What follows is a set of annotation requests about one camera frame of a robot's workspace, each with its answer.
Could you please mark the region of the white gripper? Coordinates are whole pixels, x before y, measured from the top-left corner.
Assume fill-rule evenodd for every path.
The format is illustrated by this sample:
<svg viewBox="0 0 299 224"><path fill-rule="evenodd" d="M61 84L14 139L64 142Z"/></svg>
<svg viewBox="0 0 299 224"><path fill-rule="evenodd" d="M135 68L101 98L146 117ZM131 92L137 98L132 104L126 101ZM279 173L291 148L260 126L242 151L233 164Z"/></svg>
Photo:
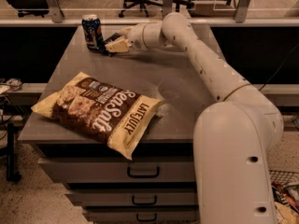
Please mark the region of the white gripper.
<svg viewBox="0 0 299 224"><path fill-rule="evenodd" d="M120 29L119 34L121 37L105 44L106 50L110 53L124 53L128 52L129 49L145 50L144 28L144 24L138 24Z"/></svg>

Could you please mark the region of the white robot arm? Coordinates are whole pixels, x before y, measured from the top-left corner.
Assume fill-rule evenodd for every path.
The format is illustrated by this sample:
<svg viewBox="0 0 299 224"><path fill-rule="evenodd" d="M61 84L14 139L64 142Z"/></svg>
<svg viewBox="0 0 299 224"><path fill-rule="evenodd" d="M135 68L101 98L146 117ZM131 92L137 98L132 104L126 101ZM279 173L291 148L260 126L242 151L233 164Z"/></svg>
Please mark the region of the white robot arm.
<svg viewBox="0 0 299 224"><path fill-rule="evenodd" d="M193 131L193 160L201 224L278 224L266 150L283 134L277 107L193 30L177 12L139 23L107 43L128 49L183 51L214 99Z"/></svg>

